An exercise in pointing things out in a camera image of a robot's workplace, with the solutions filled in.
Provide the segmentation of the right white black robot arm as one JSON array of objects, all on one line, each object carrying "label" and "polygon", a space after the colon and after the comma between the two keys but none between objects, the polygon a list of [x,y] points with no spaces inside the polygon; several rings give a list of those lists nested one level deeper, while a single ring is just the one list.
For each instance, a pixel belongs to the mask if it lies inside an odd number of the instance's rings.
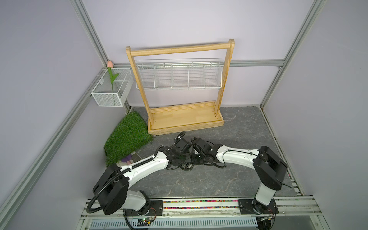
[{"label": "right white black robot arm", "polygon": [[269,147],[236,149],[221,144],[211,145],[201,138],[191,139],[197,156],[203,163],[225,168],[228,163],[256,171],[261,184],[250,204],[241,204],[241,210],[250,214],[277,214],[274,195],[282,189],[288,165]]}]

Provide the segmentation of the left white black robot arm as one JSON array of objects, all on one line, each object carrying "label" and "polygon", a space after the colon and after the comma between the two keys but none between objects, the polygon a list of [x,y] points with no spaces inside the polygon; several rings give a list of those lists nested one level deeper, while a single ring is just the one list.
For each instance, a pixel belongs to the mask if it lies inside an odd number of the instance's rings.
[{"label": "left white black robot arm", "polygon": [[187,164],[194,149],[184,139],[177,140],[172,146],[159,146],[155,153],[137,163],[118,167],[111,165],[93,188],[93,198],[86,212],[103,211],[111,215],[119,209],[132,209],[138,215],[146,215],[151,208],[151,200],[143,191],[132,191],[130,188],[146,176],[171,166],[174,169]]}]

